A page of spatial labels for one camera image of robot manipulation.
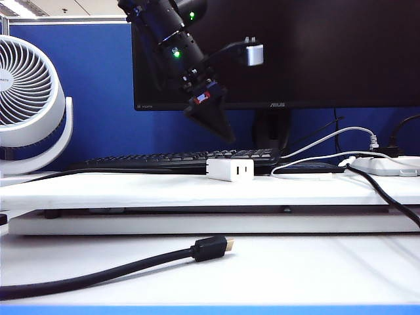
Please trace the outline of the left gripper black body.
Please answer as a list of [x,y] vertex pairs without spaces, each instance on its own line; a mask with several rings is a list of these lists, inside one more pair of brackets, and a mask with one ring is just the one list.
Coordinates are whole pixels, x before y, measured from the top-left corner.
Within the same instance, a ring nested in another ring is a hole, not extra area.
[[210,114],[223,111],[226,89],[208,64],[179,64],[181,90],[188,95],[185,114]]

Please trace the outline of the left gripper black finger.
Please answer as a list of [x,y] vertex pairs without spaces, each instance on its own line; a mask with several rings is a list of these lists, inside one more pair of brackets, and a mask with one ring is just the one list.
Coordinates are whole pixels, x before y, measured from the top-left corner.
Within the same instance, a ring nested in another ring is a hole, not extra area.
[[236,137],[224,111],[223,104],[223,97],[210,98],[200,104],[191,102],[184,110],[184,115],[225,142],[232,143],[236,140]]

